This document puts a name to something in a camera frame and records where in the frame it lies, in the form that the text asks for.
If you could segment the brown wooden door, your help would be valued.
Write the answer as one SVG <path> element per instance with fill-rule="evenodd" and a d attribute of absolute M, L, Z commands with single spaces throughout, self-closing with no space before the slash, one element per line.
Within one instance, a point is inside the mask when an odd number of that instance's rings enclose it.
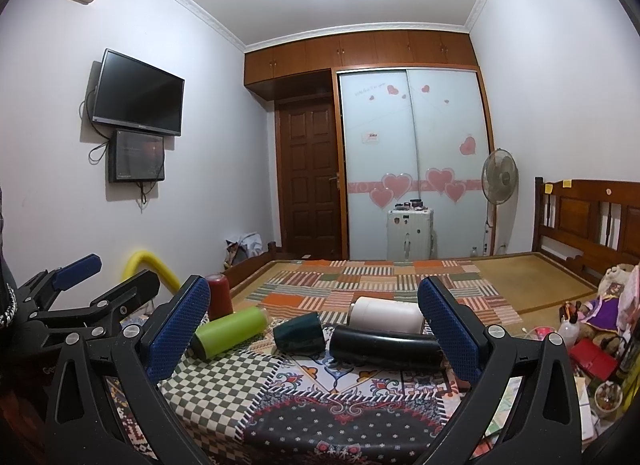
<path fill-rule="evenodd" d="M 276 154 L 283 249 L 312 259 L 340 258 L 341 202 L 331 101 L 278 105 Z"/>

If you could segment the green tumbler cup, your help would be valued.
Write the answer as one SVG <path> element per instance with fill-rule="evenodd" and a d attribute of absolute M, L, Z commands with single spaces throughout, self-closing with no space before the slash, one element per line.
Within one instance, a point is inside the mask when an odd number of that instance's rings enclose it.
<path fill-rule="evenodd" d="M 191 349 L 200 360 L 210 360 L 219 353 L 260 335 L 268 326 L 268 313 L 261 307 L 249 307 L 198 326 Z"/>

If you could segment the stuffed toy doll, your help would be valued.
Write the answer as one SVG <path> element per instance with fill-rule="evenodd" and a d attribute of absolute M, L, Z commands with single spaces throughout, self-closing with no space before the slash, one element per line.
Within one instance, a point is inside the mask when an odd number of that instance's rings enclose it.
<path fill-rule="evenodd" d="M 639 321 L 639 266 L 620 263 L 605 271 L 597 296 L 579 308 L 579 337 L 628 343 Z"/>

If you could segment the yellow foam tube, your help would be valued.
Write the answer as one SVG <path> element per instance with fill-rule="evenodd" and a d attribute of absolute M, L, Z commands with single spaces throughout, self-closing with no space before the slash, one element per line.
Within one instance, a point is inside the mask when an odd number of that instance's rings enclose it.
<path fill-rule="evenodd" d="M 181 281 L 177 275 L 169 269 L 166 263 L 160 260 L 160 257 L 153 254 L 152 251 L 135 251 L 127 260 L 125 268 L 122 270 L 122 281 L 126 281 L 133 277 L 141 270 L 151 270 L 155 272 L 162 283 L 172 295 L 178 293 L 181 287 Z"/>

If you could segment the white appliance box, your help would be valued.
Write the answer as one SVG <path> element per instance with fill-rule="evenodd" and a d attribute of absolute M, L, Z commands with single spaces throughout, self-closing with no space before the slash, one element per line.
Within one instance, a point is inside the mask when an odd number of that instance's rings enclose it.
<path fill-rule="evenodd" d="M 387 259 L 393 263 L 428 260 L 433 255 L 433 209 L 420 198 L 399 203 L 387 213 Z"/>

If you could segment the standing electric fan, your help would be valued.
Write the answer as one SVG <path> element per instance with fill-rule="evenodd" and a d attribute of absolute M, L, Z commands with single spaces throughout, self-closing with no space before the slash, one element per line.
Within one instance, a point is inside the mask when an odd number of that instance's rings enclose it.
<path fill-rule="evenodd" d="M 518 166 L 509 151 L 497 148 L 485 159 L 482 190 L 487 200 L 491 255 L 504 255 L 512 237 L 518 208 Z"/>

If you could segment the white tumbler cup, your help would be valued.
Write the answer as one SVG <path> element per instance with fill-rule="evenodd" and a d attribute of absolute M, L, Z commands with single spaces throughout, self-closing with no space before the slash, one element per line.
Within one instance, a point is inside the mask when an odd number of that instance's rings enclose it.
<path fill-rule="evenodd" d="M 347 324 L 354 329 L 422 334 L 425 319 L 415 303 L 359 297 L 349 308 Z"/>

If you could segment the wooden bed frame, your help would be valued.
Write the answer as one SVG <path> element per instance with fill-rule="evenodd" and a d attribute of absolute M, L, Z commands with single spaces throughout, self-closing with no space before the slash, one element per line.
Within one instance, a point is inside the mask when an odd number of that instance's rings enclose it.
<path fill-rule="evenodd" d="M 269 251 L 227 272 L 235 308 L 262 305 L 276 319 L 316 311 L 330 323 L 344 323 L 360 297 L 414 303 L 425 277 L 437 277 L 484 323 L 501 324 L 513 334 L 558 326 L 559 307 L 597 292 L 596 285 L 538 253 L 389 263 L 295 259 Z"/>

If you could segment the red box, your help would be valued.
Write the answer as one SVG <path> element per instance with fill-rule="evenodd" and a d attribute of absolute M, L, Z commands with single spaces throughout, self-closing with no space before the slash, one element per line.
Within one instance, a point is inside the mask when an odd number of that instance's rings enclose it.
<path fill-rule="evenodd" d="M 617 367 L 617 360 L 589 339 L 577 341 L 568 350 L 570 359 L 588 376 L 607 381 Z"/>

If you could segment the small white bottle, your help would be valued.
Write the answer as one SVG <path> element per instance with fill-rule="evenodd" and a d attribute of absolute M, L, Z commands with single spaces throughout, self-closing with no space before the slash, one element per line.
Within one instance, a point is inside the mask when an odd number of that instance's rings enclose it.
<path fill-rule="evenodd" d="M 558 334 L 561 336 L 568 349 L 577 343 L 580 334 L 580 327 L 578 315 L 576 315 L 576 313 L 561 321 Z"/>

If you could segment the black tumbler cup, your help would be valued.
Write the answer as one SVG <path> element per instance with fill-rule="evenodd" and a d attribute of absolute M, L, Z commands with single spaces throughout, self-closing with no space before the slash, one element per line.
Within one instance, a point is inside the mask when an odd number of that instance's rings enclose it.
<path fill-rule="evenodd" d="M 368 331 L 345 325 L 333 329 L 329 354 L 342 363 L 413 372 L 435 372 L 445 360 L 433 335 Z"/>

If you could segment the round snack bowl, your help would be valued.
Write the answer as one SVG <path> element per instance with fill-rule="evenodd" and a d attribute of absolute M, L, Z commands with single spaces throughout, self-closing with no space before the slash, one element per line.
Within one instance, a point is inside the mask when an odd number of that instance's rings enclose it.
<path fill-rule="evenodd" d="M 600 384 L 593 396 L 594 407 L 600 419 L 614 416 L 623 401 L 623 390 L 613 381 Z"/>

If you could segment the wall mounted black television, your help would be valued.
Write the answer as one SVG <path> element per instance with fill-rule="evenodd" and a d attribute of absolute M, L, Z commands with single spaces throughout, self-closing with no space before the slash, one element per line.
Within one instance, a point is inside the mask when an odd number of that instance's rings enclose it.
<path fill-rule="evenodd" d="M 183 97 L 182 78 L 106 49 L 89 116 L 100 125 L 180 136 Z"/>

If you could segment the red tumbler cup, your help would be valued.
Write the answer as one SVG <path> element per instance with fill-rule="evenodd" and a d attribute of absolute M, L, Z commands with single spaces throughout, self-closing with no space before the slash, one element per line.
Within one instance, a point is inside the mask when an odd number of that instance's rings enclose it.
<path fill-rule="evenodd" d="M 232 315 L 233 305 L 230 294 L 230 284 L 227 277 L 222 274 L 210 274 L 205 277 L 209 288 L 208 318 L 210 321 Z"/>

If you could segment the small black wall monitor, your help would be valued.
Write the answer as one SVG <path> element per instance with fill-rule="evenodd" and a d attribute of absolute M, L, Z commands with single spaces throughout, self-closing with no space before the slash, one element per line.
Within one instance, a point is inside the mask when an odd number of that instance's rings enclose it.
<path fill-rule="evenodd" d="M 124 129 L 113 131 L 107 150 L 110 183 L 146 183 L 165 179 L 162 136 Z"/>

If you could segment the wooden headboard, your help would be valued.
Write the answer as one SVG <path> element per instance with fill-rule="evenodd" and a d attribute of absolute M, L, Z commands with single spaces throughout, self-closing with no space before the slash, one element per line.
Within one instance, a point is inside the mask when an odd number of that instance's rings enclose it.
<path fill-rule="evenodd" d="M 638 183 L 537 177 L 532 251 L 593 284 L 619 263 L 638 265 Z"/>

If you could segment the patterned patchwork tablecloth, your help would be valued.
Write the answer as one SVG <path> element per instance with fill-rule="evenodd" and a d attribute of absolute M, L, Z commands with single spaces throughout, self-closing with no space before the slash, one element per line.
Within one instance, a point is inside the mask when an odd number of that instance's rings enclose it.
<path fill-rule="evenodd" d="M 213 464 L 412 464 L 470 386 L 433 372 L 282 355 L 265 331 L 215 358 L 187 351 L 160 393 Z"/>

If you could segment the wardrobe with heart stickers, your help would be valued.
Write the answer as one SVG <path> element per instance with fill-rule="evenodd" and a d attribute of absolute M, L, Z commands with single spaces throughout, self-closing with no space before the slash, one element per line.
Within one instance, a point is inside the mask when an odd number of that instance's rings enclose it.
<path fill-rule="evenodd" d="M 420 198 L 433 209 L 432 258 L 489 254 L 482 169 L 494 145 L 471 38 L 395 29 L 297 40 L 247 53 L 244 84 L 276 110 L 334 107 L 342 255 L 388 260 L 387 213 Z"/>

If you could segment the striped patchwork bed blanket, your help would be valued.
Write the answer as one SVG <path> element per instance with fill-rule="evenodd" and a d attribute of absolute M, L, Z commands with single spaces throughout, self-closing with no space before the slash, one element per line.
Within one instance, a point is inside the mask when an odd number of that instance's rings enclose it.
<path fill-rule="evenodd" d="M 350 260 L 295 260 L 277 263 L 243 299 L 265 308 L 275 319 L 317 312 L 324 323 L 344 324 L 359 297 L 415 303 L 419 284 L 437 277 L 462 305 L 485 324 L 515 325 L 518 312 L 470 260 L 381 263 Z"/>

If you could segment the bag on floor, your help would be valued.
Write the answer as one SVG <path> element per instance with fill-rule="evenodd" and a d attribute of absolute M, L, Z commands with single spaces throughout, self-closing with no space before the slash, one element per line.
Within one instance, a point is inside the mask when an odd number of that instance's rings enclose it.
<path fill-rule="evenodd" d="M 262 255 L 265 249 L 260 234 L 252 232 L 227 239 L 226 251 L 224 267 L 229 269 L 247 259 Z"/>

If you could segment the dark teal faceted cup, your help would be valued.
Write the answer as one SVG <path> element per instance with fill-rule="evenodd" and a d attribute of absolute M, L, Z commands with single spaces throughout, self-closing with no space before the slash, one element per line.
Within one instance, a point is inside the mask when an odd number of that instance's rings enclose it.
<path fill-rule="evenodd" d="M 316 355 L 326 347 L 317 312 L 279 324 L 273 329 L 273 340 L 277 349 L 287 355 Z"/>

